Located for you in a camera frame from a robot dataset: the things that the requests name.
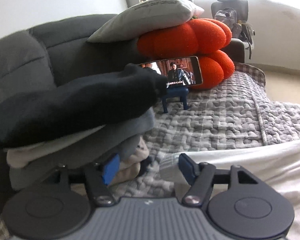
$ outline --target beige tile floor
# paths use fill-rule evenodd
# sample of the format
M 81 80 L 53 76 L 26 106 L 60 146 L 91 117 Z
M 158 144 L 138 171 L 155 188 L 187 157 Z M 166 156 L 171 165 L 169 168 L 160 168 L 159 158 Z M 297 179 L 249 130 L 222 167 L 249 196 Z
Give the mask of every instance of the beige tile floor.
M 266 92 L 272 101 L 300 104 L 300 76 L 264 71 Z

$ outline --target phone screen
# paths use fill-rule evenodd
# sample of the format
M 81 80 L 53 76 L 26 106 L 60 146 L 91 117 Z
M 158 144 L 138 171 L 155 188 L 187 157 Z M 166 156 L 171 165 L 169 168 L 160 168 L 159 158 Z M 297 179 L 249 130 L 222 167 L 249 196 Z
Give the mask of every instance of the phone screen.
M 150 67 L 168 78 L 167 87 L 193 86 L 202 84 L 198 58 L 184 57 L 153 61 L 140 65 Z

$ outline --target black folded garment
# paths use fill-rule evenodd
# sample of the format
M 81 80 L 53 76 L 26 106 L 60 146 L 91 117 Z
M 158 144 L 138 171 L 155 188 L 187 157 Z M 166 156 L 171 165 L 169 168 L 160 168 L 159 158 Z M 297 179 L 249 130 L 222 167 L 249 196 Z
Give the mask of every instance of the black folded garment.
M 122 72 L 20 93 L 0 104 L 0 148 L 14 148 L 118 123 L 145 113 L 166 93 L 166 77 L 128 64 Z

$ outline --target white pillow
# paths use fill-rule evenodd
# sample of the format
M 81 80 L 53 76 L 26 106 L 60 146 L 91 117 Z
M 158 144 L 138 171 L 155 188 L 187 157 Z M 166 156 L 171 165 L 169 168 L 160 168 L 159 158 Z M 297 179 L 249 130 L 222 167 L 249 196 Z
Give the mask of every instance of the white pillow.
M 203 12 L 204 9 L 189 0 L 148 0 L 107 21 L 88 41 L 131 40 L 153 30 L 181 25 Z

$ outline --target man in black shirt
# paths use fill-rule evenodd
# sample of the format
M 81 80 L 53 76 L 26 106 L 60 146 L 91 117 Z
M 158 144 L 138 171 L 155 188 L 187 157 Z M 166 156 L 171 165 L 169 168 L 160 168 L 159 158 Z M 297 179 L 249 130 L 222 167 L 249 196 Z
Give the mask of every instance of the man in black shirt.
M 182 69 L 177 69 L 177 64 L 175 62 L 171 62 L 170 66 L 172 69 L 168 71 L 169 83 L 182 81 L 184 85 L 190 85 L 190 81 L 185 72 Z

